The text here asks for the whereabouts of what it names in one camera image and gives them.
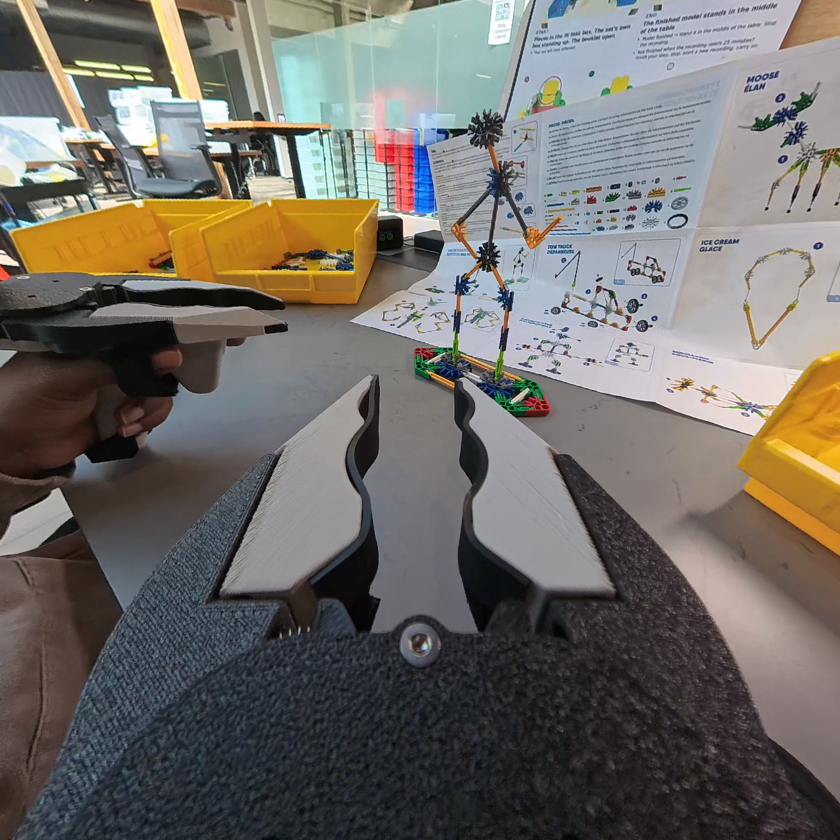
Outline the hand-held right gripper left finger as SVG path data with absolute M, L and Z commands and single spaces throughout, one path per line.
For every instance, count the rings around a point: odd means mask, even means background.
M 366 376 L 278 448 L 220 597 L 284 602 L 300 627 L 334 600 L 355 630 L 371 630 L 379 553 L 364 476 L 379 453 L 380 395 Z

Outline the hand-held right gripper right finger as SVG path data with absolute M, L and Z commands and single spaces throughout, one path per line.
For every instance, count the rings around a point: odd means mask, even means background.
M 570 488 L 561 456 L 470 380 L 455 385 L 458 462 L 470 481 L 458 570 L 476 627 L 523 606 L 538 630 L 552 601 L 614 600 L 602 541 Z

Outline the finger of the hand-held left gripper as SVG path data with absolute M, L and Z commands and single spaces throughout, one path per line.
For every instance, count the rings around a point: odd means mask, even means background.
M 109 317 L 102 311 L 87 321 L 86 357 L 108 364 L 126 395 L 173 395 L 179 385 L 193 393 L 216 390 L 227 343 L 264 334 L 284 333 L 287 324 L 248 307 L 186 308 L 126 303 Z M 178 347 L 181 364 L 158 374 L 151 356 Z
M 73 282 L 97 302 L 99 316 L 180 316 L 195 308 L 285 309 L 265 292 L 184 278 L 151 276 L 74 276 Z

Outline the colourful toy rod model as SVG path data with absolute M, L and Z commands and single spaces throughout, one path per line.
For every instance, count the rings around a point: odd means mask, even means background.
M 544 417 L 550 414 L 550 404 L 543 391 L 535 382 L 516 374 L 504 372 L 505 352 L 508 346 L 510 315 L 515 294 L 503 279 L 499 267 L 501 251 L 496 241 L 497 216 L 501 199 L 505 198 L 517 221 L 524 244 L 531 251 L 539 247 L 560 222 L 557 216 L 547 227 L 539 229 L 528 226 L 515 203 L 511 185 L 513 184 L 513 165 L 509 161 L 500 161 L 496 144 L 501 140 L 504 122 L 498 112 L 484 110 L 477 112 L 469 122 L 466 134 L 469 143 L 488 152 L 491 162 L 485 191 L 479 195 L 471 207 L 451 226 L 450 231 L 456 241 L 465 246 L 475 261 L 472 269 L 455 279 L 455 310 L 453 317 L 453 342 L 447 349 L 416 350 L 414 371 L 417 375 L 440 385 L 453 389 L 459 381 L 471 382 L 479 390 L 494 400 L 499 406 L 517 417 Z M 469 245 L 467 239 L 467 221 L 482 204 L 492 199 L 489 232 L 486 240 L 477 248 Z M 497 302 L 501 307 L 502 319 L 498 344 L 498 355 L 494 367 L 471 356 L 459 348 L 459 335 L 464 323 L 462 299 L 477 284 L 479 273 L 491 274 L 499 287 Z

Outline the person's left forearm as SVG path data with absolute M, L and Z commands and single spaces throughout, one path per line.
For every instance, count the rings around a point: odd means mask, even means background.
M 1 537 L 17 513 L 32 507 L 56 489 L 62 488 L 76 473 L 74 462 L 26 479 L 1 473 Z

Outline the white printed task sheet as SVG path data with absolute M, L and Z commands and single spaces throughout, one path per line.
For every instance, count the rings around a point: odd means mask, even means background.
M 799 1 L 538 1 L 500 110 L 520 119 L 781 47 Z

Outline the person's left hand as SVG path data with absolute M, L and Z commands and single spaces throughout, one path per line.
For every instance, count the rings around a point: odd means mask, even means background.
M 116 383 L 110 364 L 16 353 L 1 369 L 1 471 L 38 479 L 99 441 L 98 393 Z

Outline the yellow plastic bin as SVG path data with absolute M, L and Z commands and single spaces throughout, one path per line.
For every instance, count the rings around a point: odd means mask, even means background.
M 373 267 L 379 201 L 276 199 L 223 218 L 203 231 L 213 281 L 288 302 L 356 303 Z M 272 270 L 286 252 L 353 251 L 353 271 Z
M 141 274 L 213 281 L 203 231 L 248 200 L 146 199 L 10 233 L 29 272 Z
M 756 501 L 839 554 L 839 352 L 815 359 L 741 456 Z

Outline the pile of toy building pieces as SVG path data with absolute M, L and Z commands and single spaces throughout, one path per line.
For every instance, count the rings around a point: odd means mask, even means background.
M 353 271 L 354 252 L 337 249 L 335 252 L 315 248 L 297 253 L 286 252 L 283 259 L 270 267 L 272 270 L 295 271 Z

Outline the black office chair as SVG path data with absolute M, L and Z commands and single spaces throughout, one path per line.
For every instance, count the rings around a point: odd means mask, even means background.
M 134 198 L 195 199 L 221 196 L 223 184 L 207 145 L 197 101 L 150 103 L 162 175 L 153 173 L 144 153 L 125 137 L 113 118 L 95 117 L 119 155 L 123 179 Z

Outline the wooden table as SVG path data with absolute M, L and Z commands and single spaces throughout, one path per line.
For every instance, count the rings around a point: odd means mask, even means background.
M 302 180 L 301 164 L 296 138 L 305 137 L 315 132 L 321 133 L 331 131 L 332 126 L 328 123 L 318 122 L 270 122 L 241 120 L 205 122 L 205 130 L 215 141 L 226 142 L 230 145 L 236 164 L 238 164 L 238 151 L 236 146 L 239 143 L 246 142 L 251 134 L 255 134 L 257 132 L 270 133 L 285 139 L 287 141 L 290 157 L 290 168 L 296 198 L 305 198 L 305 185 Z

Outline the red plastic crate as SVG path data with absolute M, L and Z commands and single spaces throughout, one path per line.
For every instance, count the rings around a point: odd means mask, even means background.
M 428 144 L 438 131 L 376 129 L 374 159 L 385 166 L 388 207 L 402 214 L 433 215 L 437 211 Z

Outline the white folded instruction booklet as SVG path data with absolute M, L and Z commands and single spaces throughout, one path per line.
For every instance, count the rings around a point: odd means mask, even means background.
M 755 435 L 838 348 L 838 38 L 509 123 L 505 365 Z

